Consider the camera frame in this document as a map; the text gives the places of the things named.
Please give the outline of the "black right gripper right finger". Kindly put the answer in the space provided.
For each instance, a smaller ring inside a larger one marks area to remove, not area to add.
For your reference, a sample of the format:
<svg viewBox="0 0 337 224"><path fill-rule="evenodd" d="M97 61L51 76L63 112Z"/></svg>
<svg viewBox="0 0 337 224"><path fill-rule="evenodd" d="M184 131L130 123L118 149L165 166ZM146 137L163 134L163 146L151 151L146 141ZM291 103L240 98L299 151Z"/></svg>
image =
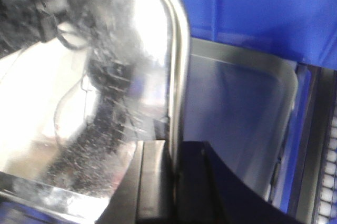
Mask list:
<svg viewBox="0 0 337 224"><path fill-rule="evenodd" d="M181 146L177 223L297 223L245 185L207 142Z"/></svg>

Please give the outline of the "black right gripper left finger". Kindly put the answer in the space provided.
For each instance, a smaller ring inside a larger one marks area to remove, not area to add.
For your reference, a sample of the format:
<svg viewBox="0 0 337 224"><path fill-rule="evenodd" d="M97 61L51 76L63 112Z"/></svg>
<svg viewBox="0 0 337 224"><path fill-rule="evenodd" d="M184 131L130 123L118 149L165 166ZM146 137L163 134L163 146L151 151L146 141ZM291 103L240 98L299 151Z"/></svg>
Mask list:
<svg viewBox="0 0 337 224"><path fill-rule="evenodd" d="M172 223L173 212L166 141L139 141L121 184L97 223Z"/></svg>

